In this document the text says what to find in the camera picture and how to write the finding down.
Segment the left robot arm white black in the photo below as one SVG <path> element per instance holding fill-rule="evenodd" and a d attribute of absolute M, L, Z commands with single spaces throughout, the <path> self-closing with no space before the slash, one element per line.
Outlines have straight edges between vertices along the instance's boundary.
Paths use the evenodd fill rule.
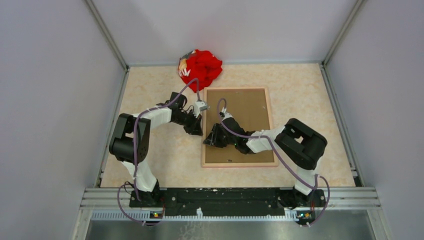
<path fill-rule="evenodd" d="M 170 99 L 139 113 L 122 113 L 118 116 L 110 143 L 109 153 L 121 162 L 132 176 L 135 202 L 154 207 L 160 202 L 160 184 L 153 175 L 147 156 L 150 132 L 156 127 L 175 123 L 183 127 L 189 135 L 202 136 L 201 112 L 208 104 L 198 99 L 185 109 L 187 98 L 172 92 Z"/>

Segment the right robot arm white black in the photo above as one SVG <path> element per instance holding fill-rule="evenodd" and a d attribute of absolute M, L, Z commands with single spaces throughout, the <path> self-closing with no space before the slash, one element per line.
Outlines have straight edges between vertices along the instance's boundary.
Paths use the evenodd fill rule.
<path fill-rule="evenodd" d="M 295 177 L 292 202 L 283 200 L 287 207 L 295 205 L 316 207 L 324 197 L 316 195 L 318 176 L 316 167 L 328 145 L 327 139 L 296 118 L 281 127 L 260 131 L 244 130 L 232 116 L 215 123 L 203 144 L 216 148 L 233 146 L 244 155 L 272 151 Z"/>

